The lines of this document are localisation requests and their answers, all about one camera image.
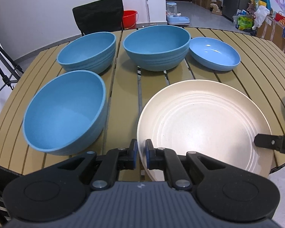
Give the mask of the blue bowl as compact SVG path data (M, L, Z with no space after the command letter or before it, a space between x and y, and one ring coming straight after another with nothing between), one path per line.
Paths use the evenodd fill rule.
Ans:
M79 153L104 129L107 106L105 83L97 73L64 73L43 86L30 101L22 124L24 138L40 152Z
M189 51L191 35L172 25L149 26L128 35L123 47L139 67L162 72L177 67Z
M100 74L111 66L115 52L116 36L111 32L96 32L69 43L56 60L66 72L89 70Z

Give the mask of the cream plate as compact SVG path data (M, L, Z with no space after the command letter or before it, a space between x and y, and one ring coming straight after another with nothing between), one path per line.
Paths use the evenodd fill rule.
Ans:
M145 142L178 155L195 151L267 177L273 151L256 147L257 134L270 134L263 112L246 95L223 83L186 80L158 91L144 106L137 126L138 151Z

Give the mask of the blue shallow dish back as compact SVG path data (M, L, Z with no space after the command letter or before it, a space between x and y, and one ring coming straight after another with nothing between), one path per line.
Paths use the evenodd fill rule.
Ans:
M202 66L219 72L231 71L241 62L240 55L233 47L214 38L192 38L189 50Z

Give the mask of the large cardboard box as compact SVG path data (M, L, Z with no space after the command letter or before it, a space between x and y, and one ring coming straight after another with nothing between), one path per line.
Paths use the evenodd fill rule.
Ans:
M267 16L260 28L257 29L256 36L272 41L280 50L285 53L285 38L283 38L284 27L273 18Z

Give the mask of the green snack bag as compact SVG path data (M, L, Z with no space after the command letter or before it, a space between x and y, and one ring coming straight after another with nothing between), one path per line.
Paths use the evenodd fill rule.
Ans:
M238 30L251 30L253 27L253 19L251 17L239 16L236 23L236 28Z

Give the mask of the white plastic bag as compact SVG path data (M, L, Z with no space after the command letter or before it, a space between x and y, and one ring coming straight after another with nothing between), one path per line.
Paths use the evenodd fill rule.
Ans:
M254 25L252 26L252 29L256 30L256 28L260 28L269 14L270 10L263 5L260 5L254 13Z

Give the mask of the blue pet water feeder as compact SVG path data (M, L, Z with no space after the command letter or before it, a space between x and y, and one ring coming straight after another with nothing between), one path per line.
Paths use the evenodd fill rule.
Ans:
M169 25L188 26L190 24L190 19L177 11L177 3L175 2L166 3L166 19Z

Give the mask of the red bucket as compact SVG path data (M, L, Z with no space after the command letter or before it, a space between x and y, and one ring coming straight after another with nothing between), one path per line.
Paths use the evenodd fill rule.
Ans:
M138 12L136 10L125 10L122 17L124 30L135 29L138 20Z

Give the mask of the black folding chair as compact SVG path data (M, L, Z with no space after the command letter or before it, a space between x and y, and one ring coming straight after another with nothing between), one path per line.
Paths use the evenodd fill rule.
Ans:
M122 0L98 0L72 9L75 23L83 36L123 30L123 12Z

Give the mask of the cardboard boxes by door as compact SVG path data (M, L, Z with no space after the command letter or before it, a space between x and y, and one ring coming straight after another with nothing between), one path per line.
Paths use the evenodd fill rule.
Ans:
M209 10L212 14L222 15L222 1L220 0L192 0L192 2Z

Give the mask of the white mop pole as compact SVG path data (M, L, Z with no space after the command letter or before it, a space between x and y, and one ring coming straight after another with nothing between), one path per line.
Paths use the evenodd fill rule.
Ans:
M151 20L150 20L150 11L149 11L149 0L145 0L145 4L146 4L146 13L147 13L148 24L150 24Z

